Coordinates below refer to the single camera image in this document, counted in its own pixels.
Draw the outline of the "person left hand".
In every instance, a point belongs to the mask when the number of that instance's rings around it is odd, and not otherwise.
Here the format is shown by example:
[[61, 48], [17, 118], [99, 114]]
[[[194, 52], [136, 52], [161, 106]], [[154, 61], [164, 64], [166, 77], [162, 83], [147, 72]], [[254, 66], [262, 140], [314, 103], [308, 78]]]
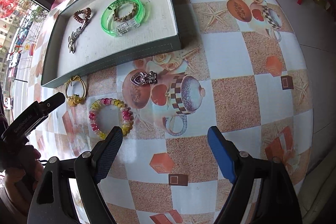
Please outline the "person left hand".
[[[35, 189], [37, 187], [37, 182], [42, 176], [44, 168], [42, 166], [42, 163], [39, 161], [39, 159], [41, 158], [40, 152], [34, 148], [33, 155], [35, 159]], [[28, 215], [30, 204], [19, 193], [18, 188], [15, 186], [15, 184], [19, 182], [25, 174], [26, 173], [23, 169], [15, 167], [9, 168], [5, 171], [4, 188], [1, 190], [1, 202], [4, 204], [7, 210], [12, 214], [19, 214], [23, 217], [26, 217]]]

